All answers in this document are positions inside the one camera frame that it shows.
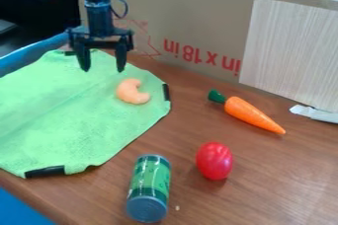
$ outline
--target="blue surface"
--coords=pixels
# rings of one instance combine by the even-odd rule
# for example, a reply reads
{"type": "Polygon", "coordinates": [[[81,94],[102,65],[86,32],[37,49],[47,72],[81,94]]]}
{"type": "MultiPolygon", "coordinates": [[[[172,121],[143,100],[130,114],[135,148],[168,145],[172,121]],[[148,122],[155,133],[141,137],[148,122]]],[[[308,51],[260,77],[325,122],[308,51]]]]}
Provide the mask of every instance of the blue surface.
{"type": "Polygon", "coordinates": [[[1,225],[51,225],[47,218],[31,209],[24,202],[0,188],[1,225]]]}
{"type": "Polygon", "coordinates": [[[68,34],[62,33],[22,47],[0,57],[0,78],[41,58],[47,51],[59,48],[68,41],[68,34]]]}

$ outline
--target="white paper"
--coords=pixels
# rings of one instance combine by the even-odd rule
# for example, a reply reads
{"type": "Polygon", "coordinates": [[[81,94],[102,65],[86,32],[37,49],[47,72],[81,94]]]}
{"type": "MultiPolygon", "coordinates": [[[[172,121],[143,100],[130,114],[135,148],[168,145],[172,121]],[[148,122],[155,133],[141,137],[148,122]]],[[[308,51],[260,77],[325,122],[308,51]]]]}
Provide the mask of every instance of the white paper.
{"type": "Polygon", "coordinates": [[[294,107],[290,108],[290,112],[294,114],[300,114],[316,120],[338,123],[338,113],[319,111],[313,109],[312,107],[295,105],[294,107]]]}

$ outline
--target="orange carrot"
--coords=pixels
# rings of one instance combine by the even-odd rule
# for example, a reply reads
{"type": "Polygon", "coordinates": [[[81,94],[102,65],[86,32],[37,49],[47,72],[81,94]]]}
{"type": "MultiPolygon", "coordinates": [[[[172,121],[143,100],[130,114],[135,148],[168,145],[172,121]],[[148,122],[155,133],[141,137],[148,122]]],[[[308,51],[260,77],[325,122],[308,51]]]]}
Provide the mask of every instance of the orange carrot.
{"type": "Polygon", "coordinates": [[[286,133],[282,127],[267,117],[263,112],[238,97],[230,97],[225,100],[225,97],[218,91],[211,90],[209,93],[209,99],[217,103],[224,103],[224,110],[227,113],[247,123],[278,134],[286,133]]]}

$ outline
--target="green can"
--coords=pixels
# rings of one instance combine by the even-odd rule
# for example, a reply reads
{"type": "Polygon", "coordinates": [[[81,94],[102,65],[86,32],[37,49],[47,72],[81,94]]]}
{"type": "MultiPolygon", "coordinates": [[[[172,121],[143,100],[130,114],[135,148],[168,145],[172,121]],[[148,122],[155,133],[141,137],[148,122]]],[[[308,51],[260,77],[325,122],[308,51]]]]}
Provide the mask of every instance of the green can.
{"type": "Polygon", "coordinates": [[[127,214],[138,222],[153,223],[167,213],[171,165],[159,155],[137,158],[127,194],[127,214]]]}

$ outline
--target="green cloth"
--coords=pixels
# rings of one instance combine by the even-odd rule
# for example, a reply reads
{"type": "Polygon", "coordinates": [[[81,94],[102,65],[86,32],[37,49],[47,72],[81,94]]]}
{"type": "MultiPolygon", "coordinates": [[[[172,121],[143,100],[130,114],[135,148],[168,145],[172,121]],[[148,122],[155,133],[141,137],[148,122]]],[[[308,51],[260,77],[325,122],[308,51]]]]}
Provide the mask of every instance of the green cloth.
{"type": "Polygon", "coordinates": [[[94,50],[84,72],[61,50],[0,78],[0,168],[25,172],[64,166],[66,174],[107,162],[170,111],[163,82],[131,64],[94,50]],[[142,82],[151,99],[131,105],[116,97],[125,78],[142,82]]]}

